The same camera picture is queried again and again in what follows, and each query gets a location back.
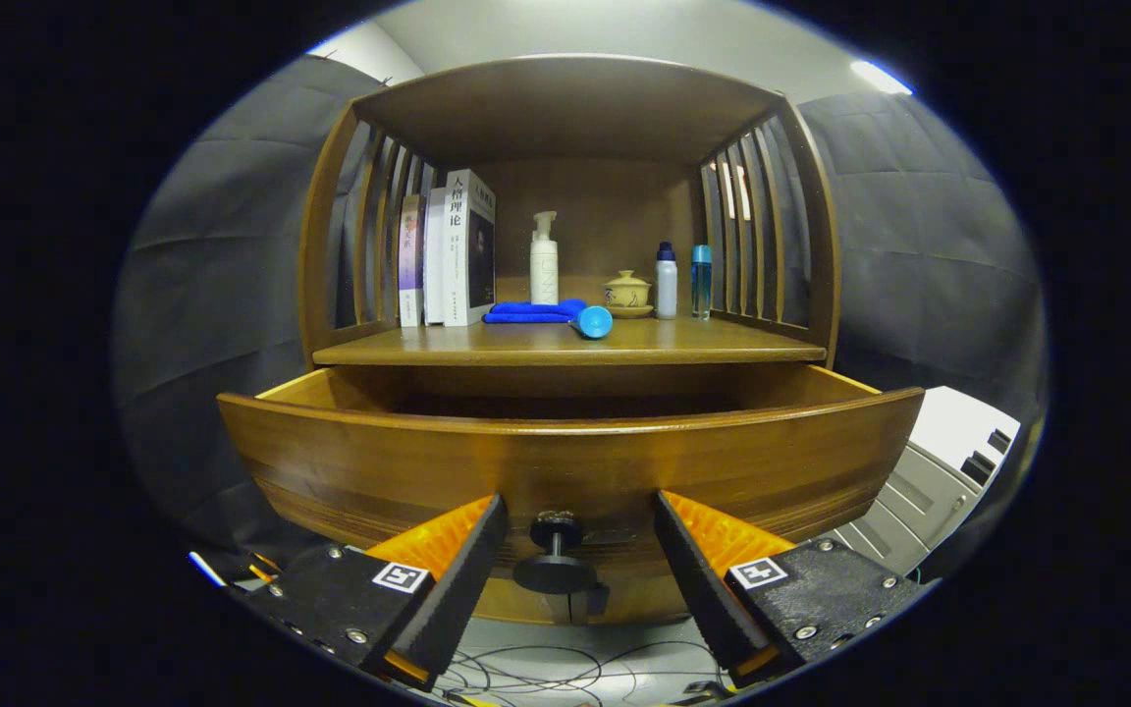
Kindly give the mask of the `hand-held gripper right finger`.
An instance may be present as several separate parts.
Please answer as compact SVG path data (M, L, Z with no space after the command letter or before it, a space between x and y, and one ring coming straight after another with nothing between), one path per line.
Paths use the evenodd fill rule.
M666 489L651 509L688 613L737 688L826 661L930 590L839 541L791 542Z

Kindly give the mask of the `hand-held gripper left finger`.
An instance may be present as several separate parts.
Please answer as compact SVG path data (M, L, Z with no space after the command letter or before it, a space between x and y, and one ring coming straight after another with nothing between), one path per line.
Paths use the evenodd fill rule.
M242 607L320 657L428 692L454 661L509 529L502 497L459 506L375 546L323 546Z

